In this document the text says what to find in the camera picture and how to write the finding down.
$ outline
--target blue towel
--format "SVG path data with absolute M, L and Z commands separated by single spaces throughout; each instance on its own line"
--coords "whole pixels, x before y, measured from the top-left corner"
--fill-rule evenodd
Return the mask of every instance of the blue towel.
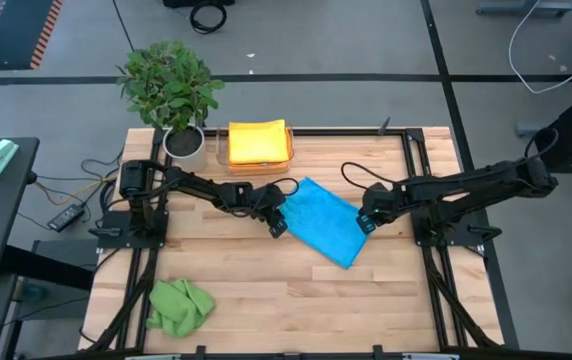
M 337 265 L 348 269 L 366 238 L 357 225 L 357 208 L 310 178 L 279 208 L 288 231 Z

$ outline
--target green towel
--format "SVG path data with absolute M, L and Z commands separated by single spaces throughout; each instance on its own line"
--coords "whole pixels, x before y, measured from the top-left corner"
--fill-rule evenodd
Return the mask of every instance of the green towel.
M 186 279 L 172 283 L 158 280 L 149 299 L 154 310 L 146 320 L 146 327 L 161 328 L 168 335 L 178 338 L 202 326 L 208 313 L 215 307 L 210 294 Z

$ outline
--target folded yellow towel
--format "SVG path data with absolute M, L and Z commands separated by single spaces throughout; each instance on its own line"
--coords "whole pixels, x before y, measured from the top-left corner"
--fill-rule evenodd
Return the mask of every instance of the folded yellow towel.
M 284 120 L 228 125 L 228 162 L 254 164 L 290 159 Z

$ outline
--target black mount plate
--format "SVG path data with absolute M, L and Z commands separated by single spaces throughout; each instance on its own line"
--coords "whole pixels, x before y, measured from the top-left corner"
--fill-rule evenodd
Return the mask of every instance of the black mount plate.
M 109 211 L 102 221 L 102 229 L 121 229 L 118 236 L 99 236 L 97 247 L 102 249 L 160 249 L 166 244 L 168 213 L 156 214 L 157 235 L 136 236 L 129 234 L 130 211 Z
M 430 215 L 428 209 L 414 211 L 411 214 L 413 232 L 418 246 L 438 246 L 440 237 L 430 230 Z M 446 246 L 477 246 L 501 234 L 501 230 L 492 226 L 480 226 L 482 224 L 478 213 L 468 214 L 462 219 L 451 224 L 449 231 L 444 234 Z

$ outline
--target concrete floor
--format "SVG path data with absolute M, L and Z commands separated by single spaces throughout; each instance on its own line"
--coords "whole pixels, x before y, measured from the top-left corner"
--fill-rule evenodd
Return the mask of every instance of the concrete floor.
M 135 47 L 182 40 L 214 74 L 437 74 L 418 1 L 239 0 L 224 28 L 206 36 L 190 29 L 182 17 L 186 9 L 166 9 L 160 0 L 116 3 Z M 431 6 L 452 74 L 510 74 L 506 47 L 519 19 L 478 16 L 475 0 L 432 0 Z M 572 12 L 562 19 L 532 19 L 522 31 L 514 51 L 519 69 L 572 72 Z M 111 0 L 70 1 L 42 66 L 0 76 L 117 75 L 113 65 L 123 63 L 128 51 Z M 457 83 L 454 89 L 477 166 L 521 156 L 525 144 L 513 134 L 517 121 L 553 121 L 572 104 L 572 84 L 543 95 L 517 83 Z M 275 118 L 297 126 L 363 126 L 380 125 L 388 116 L 391 126 L 451 125 L 439 83 L 232 83 L 218 100 L 211 126 Z M 127 129 L 144 126 L 125 108 L 114 85 L 0 86 L 0 137 L 39 137 L 38 174 L 82 175 L 83 159 L 114 158 Z M 521 348 L 572 352 L 572 216 L 565 215 L 572 214 L 572 175 L 558 178 L 551 196 L 500 204 L 489 218 L 504 230 L 495 242 Z M 80 185 L 50 184 L 64 191 Z M 99 208 L 91 205 L 97 218 Z M 29 187 L 20 211 L 45 223 L 58 209 Z M 86 229 L 77 224 L 55 234 L 18 218 L 11 243 L 29 248 L 35 239 L 89 238 Z M 26 323 L 18 349 L 30 356 L 72 353 L 80 325 Z

